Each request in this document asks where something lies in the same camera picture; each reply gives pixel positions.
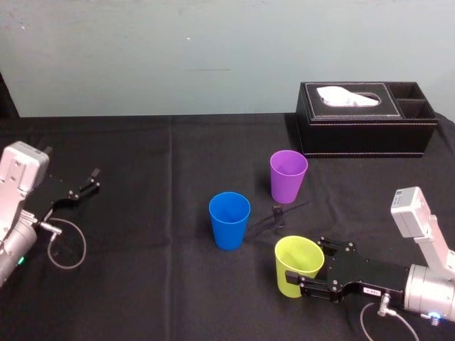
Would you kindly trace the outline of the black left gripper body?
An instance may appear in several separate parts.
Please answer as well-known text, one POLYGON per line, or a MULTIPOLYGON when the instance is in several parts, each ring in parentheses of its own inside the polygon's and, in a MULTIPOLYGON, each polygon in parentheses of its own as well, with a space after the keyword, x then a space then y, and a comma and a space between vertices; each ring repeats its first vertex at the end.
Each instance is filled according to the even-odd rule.
POLYGON ((31 213, 38 221, 46 221, 55 211, 53 205, 70 195, 73 185, 59 175, 46 174, 42 183, 26 198, 23 210, 31 213))

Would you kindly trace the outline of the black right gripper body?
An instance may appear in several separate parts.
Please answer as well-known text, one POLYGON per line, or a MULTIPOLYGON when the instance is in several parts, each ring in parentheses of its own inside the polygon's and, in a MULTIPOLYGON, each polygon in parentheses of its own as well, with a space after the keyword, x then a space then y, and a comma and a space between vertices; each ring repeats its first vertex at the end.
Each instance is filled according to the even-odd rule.
POLYGON ((326 265, 328 289, 337 296, 405 294, 409 269, 404 266, 366 259, 351 251, 327 256, 326 265))

